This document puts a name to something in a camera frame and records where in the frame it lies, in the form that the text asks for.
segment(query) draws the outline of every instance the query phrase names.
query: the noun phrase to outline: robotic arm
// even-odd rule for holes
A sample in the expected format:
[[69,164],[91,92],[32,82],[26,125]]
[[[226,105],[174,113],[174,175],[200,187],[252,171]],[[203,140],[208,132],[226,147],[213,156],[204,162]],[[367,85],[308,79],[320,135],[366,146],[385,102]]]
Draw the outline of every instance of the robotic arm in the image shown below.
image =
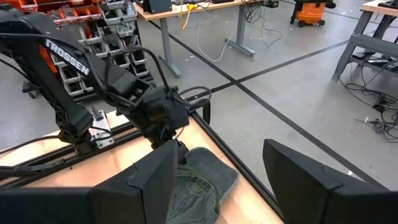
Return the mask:
[[[57,55],[72,69],[79,72],[93,86],[102,100],[123,114],[157,149],[176,134],[175,130],[189,124],[186,102],[177,88],[168,86],[154,54],[152,56],[164,81],[164,86],[150,83],[117,65],[106,63],[65,30],[59,29],[49,16],[22,12],[4,7],[0,9],[1,53],[13,58],[23,69],[26,78],[40,87],[40,93],[55,111],[55,120],[61,132],[61,141],[74,145],[78,154],[95,149],[88,129],[93,117],[84,107],[76,104],[65,91],[40,54],[44,48]],[[137,48],[127,48],[128,52]],[[179,159],[188,149],[179,145]]]

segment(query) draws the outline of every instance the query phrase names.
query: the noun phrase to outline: metal desk leg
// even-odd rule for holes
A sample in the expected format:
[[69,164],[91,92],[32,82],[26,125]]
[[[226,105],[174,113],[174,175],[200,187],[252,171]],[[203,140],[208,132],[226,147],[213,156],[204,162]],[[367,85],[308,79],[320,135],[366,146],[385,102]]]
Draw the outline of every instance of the metal desk leg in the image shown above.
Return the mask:
[[236,33],[236,42],[233,42],[232,40],[228,41],[228,38],[225,38],[225,41],[228,41],[228,44],[233,48],[235,48],[236,50],[244,53],[249,57],[253,57],[256,52],[242,45],[244,38],[244,25],[246,22],[243,16],[243,9],[244,9],[243,5],[239,6],[238,31]]
[[[376,31],[374,31],[373,37],[378,38],[378,39],[383,38],[388,27],[391,25],[392,22],[394,22],[394,19],[396,19],[395,16],[384,15],[380,24],[377,26]],[[373,52],[372,50],[368,50],[368,49],[365,49],[365,52],[367,54],[375,54],[375,52]]]
[[168,66],[168,68],[173,72],[176,78],[180,78],[181,72],[173,64],[172,51],[170,48],[169,30],[167,28],[167,21],[164,18],[160,19],[160,31],[162,33],[164,58],[162,56],[159,56],[159,58]]
[[[355,27],[354,34],[363,34],[372,15],[373,12],[369,11],[362,12],[361,18],[359,18],[359,21]],[[354,50],[355,50],[355,45],[352,44],[351,42],[348,42],[346,49],[344,50],[343,54],[341,55],[337,63],[335,74],[333,74],[333,77],[331,79],[338,80],[340,78],[340,75],[346,69],[347,64],[351,62],[351,56],[354,53]]]

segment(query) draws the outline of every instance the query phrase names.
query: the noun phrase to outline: desk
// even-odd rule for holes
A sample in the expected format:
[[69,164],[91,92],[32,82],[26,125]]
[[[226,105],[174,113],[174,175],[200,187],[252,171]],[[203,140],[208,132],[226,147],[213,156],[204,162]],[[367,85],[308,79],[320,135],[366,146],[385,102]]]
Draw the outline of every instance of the desk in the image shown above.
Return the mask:
[[[390,9],[386,7],[379,7],[378,4],[381,2],[385,2],[382,0],[371,1],[368,3],[363,4],[362,6],[362,15],[359,18],[358,24],[355,27],[354,33],[351,35],[349,42],[343,55],[340,57],[335,73],[333,74],[332,79],[338,80],[341,74],[344,72],[347,64],[351,63],[352,61],[359,62],[355,59],[352,59],[351,56],[354,53],[355,47],[362,47],[367,51],[377,52],[380,54],[388,55],[391,57],[398,57],[398,45],[392,42],[388,42],[385,40],[381,40],[385,31],[390,26],[391,22],[398,16],[397,9]],[[384,14],[382,21],[380,22],[379,26],[377,27],[374,35],[372,37],[368,37],[363,35],[366,26],[368,25],[373,13],[381,13]],[[372,65],[368,65],[367,63],[363,64],[364,66],[368,66],[371,68]],[[385,70],[385,72],[394,75],[394,73]]]
[[[116,116],[115,112],[108,113],[108,123],[111,127],[126,122],[127,119],[124,116]],[[227,165],[236,168],[193,118],[190,118],[190,125],[185,127],[179,140],[183,141],[189,149],[198,146],[206,147]],[[64,142],[57,139],[32,143],[15,151],[1,154],[0,165],[16,165],[35,156],[54,151],[64,145]],[[26,187],[94,186],[121,172],[151,150],[150,142],[140,137],[41,178],[26,185]],[[235,188],[222,204],[221,215],[216,223],[282,224],[283,222],[248,180],[240,175]]]
[[[202,2],[199,3],[198,5],[207,7],[209,3],[208,2]],[[157,14],[151,14],[149,12],[144,12],[143,8],[138,6],[136,3],[134,3],[134,6],[136,8],[137,13],[142,16],[146,21],[151,21],[154,19],[160,19],[160,31],[162,33],[162,42],[163,42],[163,51],[164,51],[164,58],[159,57],[161,61],[163,61],[168,68],[173,72],[176,78],[178,78],[181,75],[180,70],[174,65],[173,63],[173,58],[172,58],[172,52],[170,48],[170,40],[169,40],[169,30],[167,28],[167,20],[166,18],[172,17],[172,16],[179,16],[180,15],[180,10],[182,7],[182,13],[187,14],[188,9],[186,5],[183,6],[176,6],[172,5],[172,10],[169,12],[161,12]],[[245,18],[243,14],[243,9],[244,9],[244,3],[242,0],[234,0],[232,2],[226,2],[226,3],[220,3],[220,4],[210,4],[208,8],[204,9],[202,7],[198,7],[198,9],[193,10],[192,12],[200,12],[200,11],[206,11],[206,10],[216,10],[216,9],[223,9],[226,7],[233,7],[233,6],[239,6],[239,16],[238,16],[238,28],[237,28],[237,33],[236,33],[236,41],[228,41],[228,38],[225,38],[225,41],[228,41],[228,44],[232,47],[234,47],[236,50],[242,52],[243,54],[253,57],[255,54],[255,51],[243,46],[243,38],[244,38],[244,26],[245,26]]]

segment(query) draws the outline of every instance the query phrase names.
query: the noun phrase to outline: denim jeans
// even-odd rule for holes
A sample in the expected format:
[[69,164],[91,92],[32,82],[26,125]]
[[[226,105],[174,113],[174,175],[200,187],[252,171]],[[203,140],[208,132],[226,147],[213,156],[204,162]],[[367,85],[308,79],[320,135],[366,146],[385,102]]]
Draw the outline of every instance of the denim jeans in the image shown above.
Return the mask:
[[239,173],[203,147],[192,149],[186,159],[177,170],[166,224],[213,224]]

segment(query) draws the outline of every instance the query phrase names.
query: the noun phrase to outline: concrete floor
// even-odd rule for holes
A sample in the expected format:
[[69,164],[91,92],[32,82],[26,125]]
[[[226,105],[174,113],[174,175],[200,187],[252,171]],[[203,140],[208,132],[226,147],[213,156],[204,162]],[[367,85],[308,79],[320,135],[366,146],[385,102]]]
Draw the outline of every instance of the concrete floor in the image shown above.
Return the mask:
[[[181,90],[198,85],[217,90],[212,99],[211,127],[269,189],[261,159],[265,138],[275,139],[344,173],[354,172],[353,176],[372,184],[398,190],[394,175],[398,169],[397,145],[355,121],[379,118],[379,113],[350,95],[342,84],[330,80],[364,1],[335,0],[338,7],[325,13],[326,26],[300,29],[289,24],[292,1],[281,1],[279,8],[266,9],[266,27],[283,34],[271,48],[263,40],[271,42],[278,34],[264,32],[261,37],[262,21],[247,24],[244,44],[257,52],[254,58],[229,47],[216,63],[205,63],[198,57],[199,19],[200,47],[210,57],[218,58],[224,37],[235,31],[237,8],[195,13],[185,30],[180,29],[179,18],[168,19],[170,33],[185,45],[171,41],[174,62],[183,75],[176,80],[164,68],[168,81]],[[374,31],[380,19],[381,16],[374,17],[366,32]],[[385,39],[394,40],[398,35],[398,22],[393,26]],[[143,46],[162,55],[160,31],[145,21],[139,21],[139,28]],[[153,62],[150,68],[157,76]],[[1,70],[0,148],[55,131],[54,113],[47,102],[22,94],[23,79],[6,66],[1,65]],[[360,70],[354,66],[352,72],[353,80],[360,83]],[[376,74],[366,68],[363,73],[366,80]],[[350,82],[349,74],[350,66],[342,75],[344,83]],[[398,96],[397,85],[398,79],[379,75],[369,87]],[[85,105],[113,110],[102,102]]]

